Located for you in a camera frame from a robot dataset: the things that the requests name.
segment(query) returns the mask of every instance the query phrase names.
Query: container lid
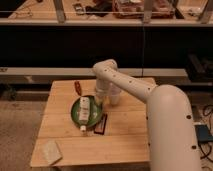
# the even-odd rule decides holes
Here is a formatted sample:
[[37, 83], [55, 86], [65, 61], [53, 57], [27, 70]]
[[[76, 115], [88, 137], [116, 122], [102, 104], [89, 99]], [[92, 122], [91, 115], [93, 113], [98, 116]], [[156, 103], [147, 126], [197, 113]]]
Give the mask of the container lid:
[[87, 128], [86, 128], [86, 126], [85, 126], [85, 125], [82, 125], [82, 126], [80, 126], [80, 130], [81, 130], [81, 131], [86, 131], [86, 130], [87, 130]]

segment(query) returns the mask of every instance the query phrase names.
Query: bottle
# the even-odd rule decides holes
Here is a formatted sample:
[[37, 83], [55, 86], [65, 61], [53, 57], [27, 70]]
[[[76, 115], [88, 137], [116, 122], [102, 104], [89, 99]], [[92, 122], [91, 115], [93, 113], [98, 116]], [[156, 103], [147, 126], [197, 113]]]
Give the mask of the bottle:
[[79, 108], [80, 110], [78, 120], [80, 124], [80, 130], [86, 131], [86, 125], [90, 116], [90, 99], [88, 97], [81, 97]]

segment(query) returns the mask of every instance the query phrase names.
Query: floor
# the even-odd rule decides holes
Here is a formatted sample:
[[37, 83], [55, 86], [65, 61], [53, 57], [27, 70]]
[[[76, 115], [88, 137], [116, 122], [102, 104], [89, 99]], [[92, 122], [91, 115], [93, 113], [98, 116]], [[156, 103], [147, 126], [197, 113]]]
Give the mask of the floor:
[[[12, 89], [1, 91], [0, 98], [0, 170], [1, 171], [50, 171], [50, 168], [30, 168], [29, 163], [34, 143], [48, 98], [48, 89]], [[206, 104], [213, 104], [213, 94], [209, 92], [188, 92], [193, 105], [199, 112]], [[213, 164], [202, 160], [203, 166], [213, 170]], [[140, 164], [88, 166], [64, 168], [64, 171], [148, 171]]]

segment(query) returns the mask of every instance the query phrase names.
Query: white cup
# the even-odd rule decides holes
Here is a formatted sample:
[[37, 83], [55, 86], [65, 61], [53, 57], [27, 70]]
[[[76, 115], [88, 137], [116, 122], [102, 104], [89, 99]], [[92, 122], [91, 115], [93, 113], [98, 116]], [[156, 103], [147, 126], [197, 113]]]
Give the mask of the white cup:
[[121, 93], [121, 89], [111, 83], [109, 92], [108, 92], [109, 103], [111, 105], [113, 105], [113, 106], [118, 105], [118, 103], [120, 101], [120, 93]]

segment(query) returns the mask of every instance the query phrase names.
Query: white container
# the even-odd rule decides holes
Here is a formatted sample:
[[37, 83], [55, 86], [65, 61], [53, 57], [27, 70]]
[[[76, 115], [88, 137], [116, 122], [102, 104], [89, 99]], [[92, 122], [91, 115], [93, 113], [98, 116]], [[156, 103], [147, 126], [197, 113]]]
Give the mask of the white container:
[[113, 105], [113, 106], [118, 105], [118, 103], [120, 101], [120, 93], [121, 93], [121, 89], [111, 83], [109, 92], [108, 92], [109, 103], [111, 105]]
[[86, 124], [89, 121], [90, 116], [90, 99], [88, 97], [81, 97], [80, 98], [80, 105], [79, 105], [79, 124], [80, 130], [86, 131]]

